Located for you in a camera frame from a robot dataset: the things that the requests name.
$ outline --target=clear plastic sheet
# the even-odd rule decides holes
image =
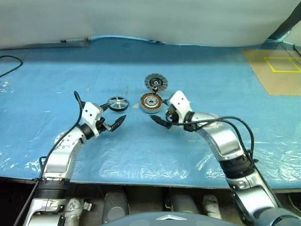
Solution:
[[[85,101],[103,104],[120,95],[130,106],[120,128],[83,147],[73,181],[226,187],[206,141],[177,127],[168,131],[138,107],[147,92],[145,76],[159,72],[169,85],[163,98],[182,90],[194,111],[234,115],[250,125],[258,168],[273,188],[300,187],[300,97],[269,96],[239,48],[104,38],[87,48],[0,51],[3,54],[23,59],[24,65],[0,78],[1,176],[38,176],[39,157],[77,119],[76,90]],[[1,61],[0,73],[13,63]],[[157,115],[164,114],[165,109]],[[121,115],[110,110],[103,114],[108,123]],[[250,145],[247,131],[239,128]]]

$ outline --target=pulley wheel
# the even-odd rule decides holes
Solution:
[[[108,104],[111,104],[109,108],[115,112],[122,112],[128,108],[128,100],[124,97],[111,97]]]
[[[153,73],[146,76],[144,84],[147,89],[153,92],[164,91],[168,86],[167,79],[159,73]]]
[[[157,113],[161,110],[162,98],[158,94],[145,93],[140,98],[140,105],[146,113]]]

